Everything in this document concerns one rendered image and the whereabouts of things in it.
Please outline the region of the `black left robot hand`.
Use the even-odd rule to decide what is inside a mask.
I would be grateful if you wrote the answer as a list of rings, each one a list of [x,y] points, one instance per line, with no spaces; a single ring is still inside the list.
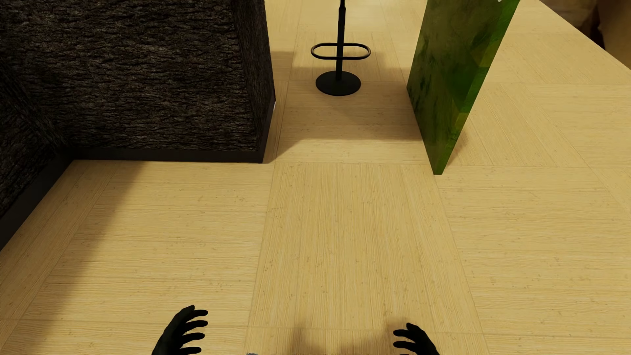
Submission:
[[[183,308],[175,314],[157,341],[152,355],[193,355],[202,349],[197,346],[185,347],[185,344],[201,340],[202,332],[190,333],[193,329],[206,327],[208,322],[198,317],[208,315],[207,310],[196,309],[194,305]]]

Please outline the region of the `black bar stool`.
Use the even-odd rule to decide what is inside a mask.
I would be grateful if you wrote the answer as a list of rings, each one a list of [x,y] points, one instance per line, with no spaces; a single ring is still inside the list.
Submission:
[[[316,44],[311,48],[311,55],[320,60],[333,60],[336,68],[333,71],[327,71],[316,79],[317,89],[331,96],[347,96],[359,91],[362,82],[360,78],[351,72],[343,70],[343,62],[345,60],[363,60],[368,58],[372,51],[365,44],[344,42],[344,29],[346,23],[346,6],[345,0],[340,0],[338,9],[338,33],[336,42],[327,42]],[[336,49],[335,56],[320,56],[315,50],[320,47],[334,47]],[[345,56],[345,47],[359,47],[366,50],[366,54],[361,56]]]

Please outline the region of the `green marble panel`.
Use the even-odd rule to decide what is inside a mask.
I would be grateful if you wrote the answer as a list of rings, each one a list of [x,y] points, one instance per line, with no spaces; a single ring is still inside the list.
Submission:
[[[442,174],[520,0],[427,0],[407,91]]]

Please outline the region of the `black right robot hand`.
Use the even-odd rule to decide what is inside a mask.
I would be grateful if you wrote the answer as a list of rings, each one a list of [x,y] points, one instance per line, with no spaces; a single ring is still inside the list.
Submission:
[[[407,322],[405,328],[396,329],[392,334],[405,339],[404,341],[394,341],[393,346],[395,348],[404,349],[415,355],[440,355],[427,333],[413,323]]]

